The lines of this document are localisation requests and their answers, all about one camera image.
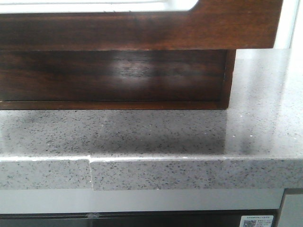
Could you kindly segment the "white QR code sticker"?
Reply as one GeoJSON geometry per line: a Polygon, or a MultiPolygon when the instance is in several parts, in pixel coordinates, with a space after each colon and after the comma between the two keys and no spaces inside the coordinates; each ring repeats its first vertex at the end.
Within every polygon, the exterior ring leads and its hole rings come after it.
{"type": "Polygon", "coordinates": [[[273,215],[242,216],[239,227],[271,227],[273,215]]]}

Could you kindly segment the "black appliance under counter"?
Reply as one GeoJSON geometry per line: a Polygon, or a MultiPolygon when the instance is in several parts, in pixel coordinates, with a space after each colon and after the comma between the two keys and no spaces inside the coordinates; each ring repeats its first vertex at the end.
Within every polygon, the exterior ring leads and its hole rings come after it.
{"type": "Polygon", "coordinates": [[[277,225],[277,210],[187,210],[1,214],[2,227],[256,227],[277,225]]]}

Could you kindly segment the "white cabinet panel right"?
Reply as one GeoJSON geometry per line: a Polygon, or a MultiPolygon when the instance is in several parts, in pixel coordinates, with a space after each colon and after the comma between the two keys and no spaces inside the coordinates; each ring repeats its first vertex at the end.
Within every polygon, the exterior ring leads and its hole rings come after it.
{"type": "Polygon", "coordinates": [[[279,227],[303,226],[303,195],[287,194],[284,197],[279,227]]]}

